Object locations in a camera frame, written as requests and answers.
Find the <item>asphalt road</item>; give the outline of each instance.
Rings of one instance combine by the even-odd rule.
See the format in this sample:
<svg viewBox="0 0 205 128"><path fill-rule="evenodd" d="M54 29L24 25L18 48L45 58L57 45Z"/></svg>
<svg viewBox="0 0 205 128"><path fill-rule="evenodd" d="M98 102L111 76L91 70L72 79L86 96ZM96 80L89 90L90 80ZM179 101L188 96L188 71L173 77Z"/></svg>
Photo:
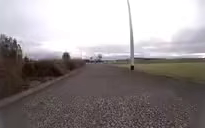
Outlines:
<svg viewBox="0 0 205 128"><path fill-rule="evenodd" d="M102 64L0 108L0 128L205 127L205 85Z"/></svg>

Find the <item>pole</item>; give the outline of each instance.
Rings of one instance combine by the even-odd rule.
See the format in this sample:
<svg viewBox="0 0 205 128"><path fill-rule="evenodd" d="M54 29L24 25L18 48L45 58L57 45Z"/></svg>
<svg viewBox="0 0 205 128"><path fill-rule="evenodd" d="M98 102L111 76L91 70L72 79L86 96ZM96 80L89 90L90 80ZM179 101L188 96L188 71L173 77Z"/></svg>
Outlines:
<svg viewBox="0 0 205 128"><path fill-rule="evenodd" d="M129 0L127 0L128 3L128 13L129 13L129 28L130 28L130 70L134 70L134 37L133 37L133 28L132 28L132 16L131 16L131 7Z"/></svg>

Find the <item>road edge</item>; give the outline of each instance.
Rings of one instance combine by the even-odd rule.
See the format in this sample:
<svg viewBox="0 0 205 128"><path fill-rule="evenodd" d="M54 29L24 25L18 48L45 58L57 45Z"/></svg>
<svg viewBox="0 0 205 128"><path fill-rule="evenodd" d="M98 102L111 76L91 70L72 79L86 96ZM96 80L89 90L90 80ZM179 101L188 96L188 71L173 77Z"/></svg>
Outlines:
<svg viewBox="0 0 205 128"><path fill-rule="evenodd" d="M25 98L25 97L27 97L27 96L30 96L30 95L32 95L32 94L34 94L34 93L36 93L36 92L39 92L39 91L41 91L41 90L44 90L44 89L46 89L47 87L49 87L50 85L52 85L53 83L58 82L58 81L60 81L60 80L62 80L62 79L64 79L64 78L68 78L68 77L70 77L70 76L76 74L77 72L79 72L79 71L80 71L82 68L84 68L84 67L85 67L85 66L83 66L83 67L81 67L81 68L78 68L78 69L75 69L75 70L73 70L73 71L71 71L71 72L69 72L69 73L67 73L67 74L65 74L65 75L63 75L63 76L60 76L60 77L55 78L55 79L53 79L53 80L50 80L50 81L47 81L47 82L42 83L42 84L40 84L40 85L37 85L37 86L34 87L34 88L30 88L30 89L28 89L28 90L25 90L25 91L23 91L23 92L17 93L17 94L15 94L15 95L12 95L12 96L3 98L3 99L0 100L0 108L2 108L2 107L4 107L4 106L7 106L7 105L9 105L9 104L15 103L15 102L17 102L17 101L19 101L19 100L21 100L21 99L23 99L23 98Z"/></svg>

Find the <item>cloudy sky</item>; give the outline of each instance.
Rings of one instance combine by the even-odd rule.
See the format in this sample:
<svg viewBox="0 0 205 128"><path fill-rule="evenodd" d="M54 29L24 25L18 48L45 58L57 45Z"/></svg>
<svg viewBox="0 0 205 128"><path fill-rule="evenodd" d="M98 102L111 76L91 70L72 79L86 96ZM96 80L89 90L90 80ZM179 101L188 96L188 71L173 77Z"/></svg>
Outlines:
<svg viewBox="0 0 205 128"><path fill-rule="evenodd" d="M136 56L205 55L205 0L130 0ZM0 0L0 33L44 58L129 54L126 0Z"/></svg>

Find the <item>grass verge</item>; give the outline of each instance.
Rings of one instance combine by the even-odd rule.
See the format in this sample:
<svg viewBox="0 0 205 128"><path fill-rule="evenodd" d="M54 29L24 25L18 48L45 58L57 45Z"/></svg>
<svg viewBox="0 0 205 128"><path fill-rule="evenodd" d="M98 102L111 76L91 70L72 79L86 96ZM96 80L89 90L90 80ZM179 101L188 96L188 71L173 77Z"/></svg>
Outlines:
<svg viewBox="0 0 205 128"><path fill-rule="evenodd" d="M128 64L117 64L116 66L129 67ZM194 82L205 82L205 62L135 64L135 69L155 75L187 78Z"/></svg>

